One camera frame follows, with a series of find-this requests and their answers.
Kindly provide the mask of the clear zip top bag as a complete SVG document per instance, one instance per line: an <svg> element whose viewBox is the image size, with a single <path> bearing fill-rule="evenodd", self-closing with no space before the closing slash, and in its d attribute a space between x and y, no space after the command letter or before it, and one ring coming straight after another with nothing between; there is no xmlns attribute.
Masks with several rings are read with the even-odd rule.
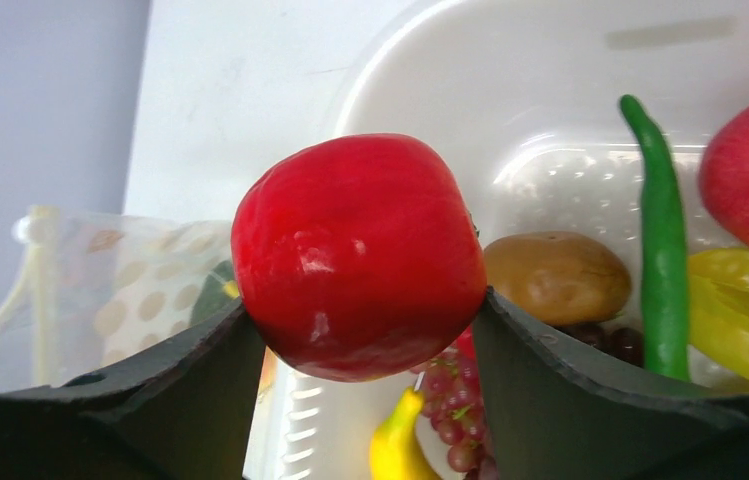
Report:
<svg viewBox="0 0 749 480"><path fill-rule="evenodd" d="M191 327L205 278L231 261L230 233L227 221L31 207L0 306L0 392L62 385Z"/></svg>

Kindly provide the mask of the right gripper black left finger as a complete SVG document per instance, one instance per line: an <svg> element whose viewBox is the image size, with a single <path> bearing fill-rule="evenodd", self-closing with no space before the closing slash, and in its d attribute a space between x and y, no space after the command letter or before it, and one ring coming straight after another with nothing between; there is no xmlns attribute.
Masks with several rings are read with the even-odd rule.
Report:
<svg viewBox="0 0 749 480"><path fill-rule="evenodd" d="M0 479L239 479L263 353L235 301L63 386L0 393Z"/></svg>

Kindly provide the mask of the brown kiwi fruit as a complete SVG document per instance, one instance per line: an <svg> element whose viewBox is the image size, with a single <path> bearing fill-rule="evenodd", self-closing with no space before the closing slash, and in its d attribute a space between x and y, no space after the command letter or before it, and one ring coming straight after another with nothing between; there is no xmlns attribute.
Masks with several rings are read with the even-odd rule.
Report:
<svg viewBox="0 0 749 480"><path fill-rule="evenodd" d="M502 237L485 247L484 262L488 283L501 296L553 326L610 320L632 292L622 260L574 232Z"/></svg>

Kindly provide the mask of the white plastic basket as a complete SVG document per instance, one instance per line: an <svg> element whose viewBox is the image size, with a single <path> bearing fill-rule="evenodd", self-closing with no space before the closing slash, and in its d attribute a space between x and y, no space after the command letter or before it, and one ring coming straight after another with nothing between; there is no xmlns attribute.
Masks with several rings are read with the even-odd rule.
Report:
<svg viewBox="0 0 749 480"><path fill-rule="evenodd" d="M749 1L463 1L426 5L345 83L326 129L395 131L437 150L483 243L571 230L638 276L638 146L618 111L637 96L672 145L691 251L736 239L703 208L699 157L749 105ZM749 383L691 357L692 384Z"/></svg>

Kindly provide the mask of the red tomato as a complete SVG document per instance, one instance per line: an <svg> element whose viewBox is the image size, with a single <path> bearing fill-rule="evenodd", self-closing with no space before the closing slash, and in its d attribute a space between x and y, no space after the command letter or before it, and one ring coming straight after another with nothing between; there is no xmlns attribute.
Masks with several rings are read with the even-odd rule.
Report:
<svg viewBox="0 0 749 480"><path fill-rule="evenodd" d="M331 381L423 363L486 296L482 249L452 171L402 134L339 137L272 166L237 208L231 250L267 346Z"/></svg>

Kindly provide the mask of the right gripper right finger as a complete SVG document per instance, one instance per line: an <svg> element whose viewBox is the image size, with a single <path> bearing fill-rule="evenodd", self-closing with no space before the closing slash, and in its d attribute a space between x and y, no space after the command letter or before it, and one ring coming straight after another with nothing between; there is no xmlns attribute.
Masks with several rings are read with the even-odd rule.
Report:
<svg viewBox="0 0 749 480"><path fill-rule="evenodd" d="M749 394L635 367L495 292L472 325L504 479L749 479Z"/></svg>

